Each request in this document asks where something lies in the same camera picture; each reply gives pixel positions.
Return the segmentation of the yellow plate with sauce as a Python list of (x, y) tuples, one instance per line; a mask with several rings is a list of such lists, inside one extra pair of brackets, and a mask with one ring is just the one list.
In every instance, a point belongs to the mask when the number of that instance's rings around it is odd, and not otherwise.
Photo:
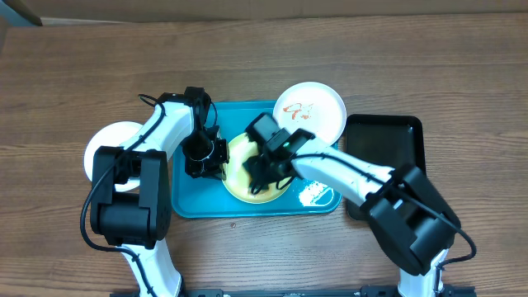
[(264, 204), (281, 196), (289, 187), (287, 179), (279, 182), (282, 189), (278, 189), (275, 183), (268, 185), (258, 194), (251, 193), (250, 182), (252, 178), (243, 167), (243, 163), (250, 157), (257, 156), (257, 144), (251, 142), (246, 133), (241, 133), (229, 142), (229, 162), (225, 167), (225, 179), (223, 184), (228, 192), (237, 199), (251, 203)]

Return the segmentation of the white plate front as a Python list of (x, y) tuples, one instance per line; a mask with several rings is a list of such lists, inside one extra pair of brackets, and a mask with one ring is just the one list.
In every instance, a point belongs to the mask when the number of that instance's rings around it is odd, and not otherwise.
[(99, 130), (88, 142), (84, 152), (83, 166), (89, 180), (92, 179), (93, 158), (101, 146), (118, 147), (134, 136), (142, 125), (132, 121), (120, 121)]

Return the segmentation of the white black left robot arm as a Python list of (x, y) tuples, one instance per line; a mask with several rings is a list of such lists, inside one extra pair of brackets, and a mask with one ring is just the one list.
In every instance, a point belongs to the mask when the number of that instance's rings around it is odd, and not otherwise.
[(223, 180), (228, 145), (218, 125), (205, 124), (215, 105), (204, 89), (139, 99), (153, 115), (123, 143), (95, 151), (80, 231), (89, 247), (125, 257), (140, 296), (183, 296), (184, 282), (165, 240), (172, 217), (168, 161), (181, 149), (189, 177)]

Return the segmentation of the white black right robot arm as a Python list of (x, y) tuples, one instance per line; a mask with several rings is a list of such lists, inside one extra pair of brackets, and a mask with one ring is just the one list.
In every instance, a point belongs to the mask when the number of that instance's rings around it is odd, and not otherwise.
[(460, 221), (420, 168), (368, 163), (305, 130), (246, 132), (258, 150), (244, 163), (251, 193), (295, 178), (331, 187), (360, 208), (379, 246), (400, 268), (400, 295), (441, 294), (440, 264)]

